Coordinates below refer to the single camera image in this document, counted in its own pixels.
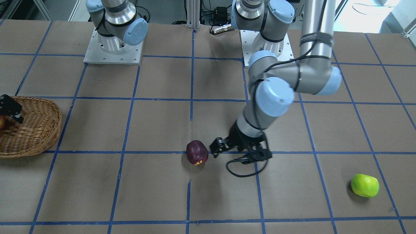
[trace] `red fruit in basket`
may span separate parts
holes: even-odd
[[[202,142],[193,140],[186,145],[186,157],[190,163],[198,166],[208,160],[208,150]]]
[[[0,130],[3,130],[6,128],[6,116],[0,115]]]

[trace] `green fruit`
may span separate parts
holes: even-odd
[[[352,191],[362,197],[375,197],[379,193],[379,181],[369,175],[356,174],[351,181]]]

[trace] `wicker basket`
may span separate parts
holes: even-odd
[[[22,105],[22,124],[6,117],[0,130],[0,158],[32,156],[48,150],[59,139],[62,114],[52,101],[34,97],[12,97]]]

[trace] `floor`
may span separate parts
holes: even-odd
[[[0,160],[0,233],[416,233],[408,39],[337,32],[340,89],[297,95],[266,131],[265,171],[241,179],[225,169],[237,152],[198,167],[184,152],[226,137],[249,100],[238,31],[149,27],[140,66],[87,65],[92,23],[0,21],[0,93],[51,99],[63,115],[50,150]],[[378,179],[376,197],[351,191],[357,173]]]

